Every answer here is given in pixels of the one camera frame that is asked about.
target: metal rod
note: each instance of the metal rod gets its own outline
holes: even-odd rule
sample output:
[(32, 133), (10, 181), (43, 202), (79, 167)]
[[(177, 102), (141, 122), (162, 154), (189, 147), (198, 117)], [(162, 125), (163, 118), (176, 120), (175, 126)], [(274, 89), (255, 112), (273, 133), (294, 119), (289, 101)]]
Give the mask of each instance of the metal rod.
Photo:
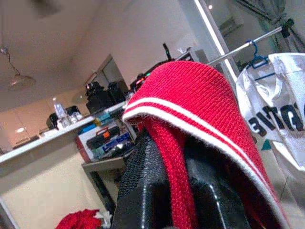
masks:
[[(264, 39), (266, 39), (266, 38), (268, 38), (268, 37), (270, 37), (270, 36), (280, 32), (280, 31), (282, 31), (282, 29), (283, 28), (281, 26), (277, 27), (275, 30), (272, 30), (272, 31), (264, 34), (263, 36), (260, 36), (260, 37), (258, 37), (256, 39), (254, 39), (253, 42), (258, 43), (258, 42), (260, 42), (260, 41), (262, 41), (262, 40), (264, 40)], [(243, 50), (244, 48), (246, 48), (246, 47), (248, 47), (250, 45), (253, 45), (253, 43), (251, 41), (243, 44), (242, 46), (238, 47), (237, 49), (234, 49), (233, 51), (230, 51), (229, 53), (227, 53), (227, 54), (225, 54), (225, 55), (223, 55), (221, 57), (216, 58), (215, 60), (212, 60), (212, 61), (208, 62), (207, 65), (216, 65), (216, 64), (220, 63), (221, 61), (227, 59), (228, 57), (235, 56), (241, 50)]]

